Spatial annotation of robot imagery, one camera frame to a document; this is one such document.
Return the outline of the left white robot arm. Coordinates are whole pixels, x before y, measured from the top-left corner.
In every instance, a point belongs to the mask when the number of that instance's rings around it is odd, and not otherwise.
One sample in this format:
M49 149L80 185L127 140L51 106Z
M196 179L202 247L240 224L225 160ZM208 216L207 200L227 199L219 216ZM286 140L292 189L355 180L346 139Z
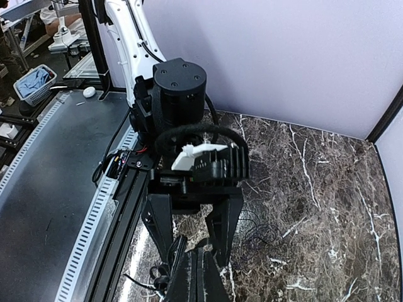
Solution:
M173 215L211 204L208 242L218 265L230 260L243 205L238 182L249 177L249 148L218 121L203 122L207 73L197 64L160 53L141 1L96 1L99 22L113 40L122 68L129 117L152 165L142 221L161 259L174 246Z

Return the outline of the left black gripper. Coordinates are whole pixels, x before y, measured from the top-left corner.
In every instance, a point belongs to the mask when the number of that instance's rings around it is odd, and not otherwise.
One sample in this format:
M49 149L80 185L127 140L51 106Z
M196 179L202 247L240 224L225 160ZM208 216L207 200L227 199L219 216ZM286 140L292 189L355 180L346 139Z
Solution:
M242 189L231 179L199 181L190 171L152 169L141 219L157 247L160 258L168 262L173 243L175 215L193 215L201 205L212 204L205 218L210 242L219 267L229 264L232 242L244 198Z

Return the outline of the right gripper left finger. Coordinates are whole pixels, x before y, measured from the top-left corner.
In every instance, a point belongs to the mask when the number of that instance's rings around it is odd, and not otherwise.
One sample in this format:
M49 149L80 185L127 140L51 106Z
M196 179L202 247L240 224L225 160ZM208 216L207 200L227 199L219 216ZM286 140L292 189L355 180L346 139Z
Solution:
M169 282L165 301L189 302L196 301L196 252L184 253Z

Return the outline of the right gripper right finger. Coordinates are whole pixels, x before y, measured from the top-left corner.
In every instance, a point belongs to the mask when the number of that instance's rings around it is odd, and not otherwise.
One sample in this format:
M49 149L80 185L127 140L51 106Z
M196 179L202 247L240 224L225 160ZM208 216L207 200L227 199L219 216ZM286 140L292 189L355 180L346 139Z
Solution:
M197 252L197 301L230 301L211 252Z

